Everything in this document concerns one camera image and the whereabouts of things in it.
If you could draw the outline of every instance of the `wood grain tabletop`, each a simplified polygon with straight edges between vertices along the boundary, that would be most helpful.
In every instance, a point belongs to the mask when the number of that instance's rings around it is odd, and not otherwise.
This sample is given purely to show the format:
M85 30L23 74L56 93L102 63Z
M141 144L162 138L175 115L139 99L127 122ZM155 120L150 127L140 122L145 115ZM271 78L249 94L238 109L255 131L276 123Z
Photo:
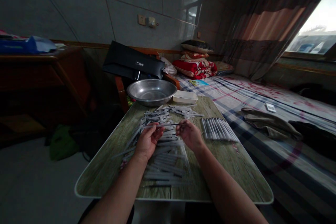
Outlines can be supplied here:
M176 104L173 100L171 100L169 104L181 105ZM204 114L203 118L223 118L209 97L198 96L196 104L197 106L193 107L193 110L199 114ZM155 108L144 107L137 102L133 104L79 177L75 185L75 193L77 196L101 198L104 195L118 177L123 158L123 156L114 159L111 159L111 157L124 151L126 143L130 140L144 113L147 110L153 111L154 109ZM172 112L170 116L176 123L183 119L182 116ZM203 128L200 122L201 118L202 117L191 118L190 121L201 130L203 136ZM270 186L241 143L211 140L205 140L205 143L220 164L238 182L255 204L271 204L273 202L273 193ZM176 167L185 170L187 179L191 181L191 184L179 187L146 187L153 184L153 182L143 180L136 196L137 199L211 202L209 190L195 155L187 146L185 146L185 149L189 159L190 169L184 165L182 160L177 161Z

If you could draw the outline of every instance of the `bed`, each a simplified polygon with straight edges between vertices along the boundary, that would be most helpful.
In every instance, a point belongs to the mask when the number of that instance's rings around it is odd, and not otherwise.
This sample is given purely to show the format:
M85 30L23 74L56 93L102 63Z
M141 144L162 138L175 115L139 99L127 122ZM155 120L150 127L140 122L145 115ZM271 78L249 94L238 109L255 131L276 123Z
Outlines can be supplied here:
M271 186L274 210L286 222L336 222L336 162L301 141L276 141L244 121L241 108L266 111L273 104L276 115L302 121L336 134L336 108L275 85L259 85L229 75L206 78L208 86L193 86L183 75L175 77L183 91L210 97L240 139Z

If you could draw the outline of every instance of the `window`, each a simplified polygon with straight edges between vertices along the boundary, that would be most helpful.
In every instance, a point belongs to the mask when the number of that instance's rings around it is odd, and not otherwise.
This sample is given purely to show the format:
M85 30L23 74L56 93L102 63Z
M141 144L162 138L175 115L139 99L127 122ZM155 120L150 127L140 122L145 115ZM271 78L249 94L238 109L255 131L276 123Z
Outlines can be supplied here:
M336 42L336 0L321 0L286 52L324 55Z

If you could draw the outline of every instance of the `wooden cabinet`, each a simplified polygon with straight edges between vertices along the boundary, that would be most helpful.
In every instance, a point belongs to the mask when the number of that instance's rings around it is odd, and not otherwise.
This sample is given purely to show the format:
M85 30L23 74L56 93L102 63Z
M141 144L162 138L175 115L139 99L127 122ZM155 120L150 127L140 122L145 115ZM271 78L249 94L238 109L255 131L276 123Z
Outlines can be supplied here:
M81 48L0 55L0 147L75 124L95 108Z

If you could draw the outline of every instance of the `green bag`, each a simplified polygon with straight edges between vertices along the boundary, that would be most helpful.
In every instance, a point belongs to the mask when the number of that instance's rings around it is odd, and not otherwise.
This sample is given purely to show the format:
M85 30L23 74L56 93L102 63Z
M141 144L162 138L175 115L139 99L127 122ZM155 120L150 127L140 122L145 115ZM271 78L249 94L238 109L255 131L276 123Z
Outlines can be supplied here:
M58 161L79 151L79 146L69 135L70 126L58 125L52 138L49 147L50 159Z

